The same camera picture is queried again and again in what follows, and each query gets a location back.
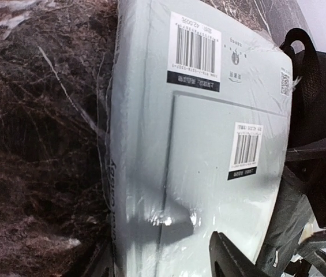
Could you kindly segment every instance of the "white label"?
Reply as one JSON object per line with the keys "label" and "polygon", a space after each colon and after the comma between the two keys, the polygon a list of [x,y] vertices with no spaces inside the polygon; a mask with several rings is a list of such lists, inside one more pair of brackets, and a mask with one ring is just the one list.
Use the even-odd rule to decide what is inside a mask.
{"label": "white label", "polygon": [[262,136],[263,126],[236,122],[230,171],[257,167]]}
{"label": "white label", "polygon": [[171,13],[168,71],[220,82],[222,33]]}
{"label": "white label", "polygon": [[273,267],[277,267],[277,265],[278,265],[278,250],[276,250],[276,253],[275,253]]}
{"label": "white label", "polygon": [[280,72],[280,94],[290,96],[291,78],[285,71]]}

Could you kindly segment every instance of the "printed icon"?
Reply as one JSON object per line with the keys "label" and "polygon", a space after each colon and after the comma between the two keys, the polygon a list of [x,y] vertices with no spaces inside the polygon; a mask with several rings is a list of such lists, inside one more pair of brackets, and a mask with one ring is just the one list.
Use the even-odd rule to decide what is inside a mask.
{"label": "printed icon", "polygon": [[234,83],[241,83],[241,74],[237,72],[230,71],[230,76],[228,78],[230,81]]}
{"label": "printed icon", "polygon": [[233,51],[232,53],[232,62],[234,65],[238,65],[239,63],[239,55],[237,53],[237,50]]}

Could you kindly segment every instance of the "plastic packaging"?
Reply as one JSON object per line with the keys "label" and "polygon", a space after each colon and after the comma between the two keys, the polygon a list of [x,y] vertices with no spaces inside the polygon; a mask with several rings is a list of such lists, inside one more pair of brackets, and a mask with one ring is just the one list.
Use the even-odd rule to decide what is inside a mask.
{"label": "plastic packaging", "polygon": [[276,45],[207,4],[119,2],[116,276],[210,276],[213,231],[256,261],[283,170],[291,76]]}

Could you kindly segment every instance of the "dark marble surface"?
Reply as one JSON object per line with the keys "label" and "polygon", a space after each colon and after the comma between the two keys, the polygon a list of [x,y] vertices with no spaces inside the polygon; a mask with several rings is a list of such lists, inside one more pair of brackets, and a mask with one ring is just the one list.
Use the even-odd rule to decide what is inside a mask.
{"label": "dark marble surface", "polygon": [[[277,44],[308,30],[295,0],[203,1]],[[114,0],[0,1],[0,276],[62,276],[109,238],[97,135],[79,110],[96,122],[98,102],[105,132],[116,27]]]}

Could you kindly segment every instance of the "qr code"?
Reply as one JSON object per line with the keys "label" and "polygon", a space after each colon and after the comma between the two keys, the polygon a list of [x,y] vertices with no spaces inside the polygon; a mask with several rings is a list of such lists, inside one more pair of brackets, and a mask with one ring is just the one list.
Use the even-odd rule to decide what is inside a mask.
{"label": "qr code", "polygon": [[290,96],[290,75],[280,72],[280,94]]}

